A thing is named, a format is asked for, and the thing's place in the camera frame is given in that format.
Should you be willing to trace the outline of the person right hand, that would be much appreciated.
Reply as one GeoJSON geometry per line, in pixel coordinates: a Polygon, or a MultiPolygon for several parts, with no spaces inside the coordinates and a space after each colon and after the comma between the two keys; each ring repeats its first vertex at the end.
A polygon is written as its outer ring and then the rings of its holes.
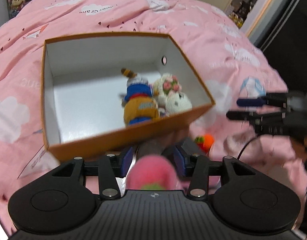
{"type": "Polygon", "coordinates": [[[307,136],[304,139],[304,142],[300,143],[296,139],[291,138],[292,148],[296,153],[296,157],[300,158],[307,170],[307,136]]]}

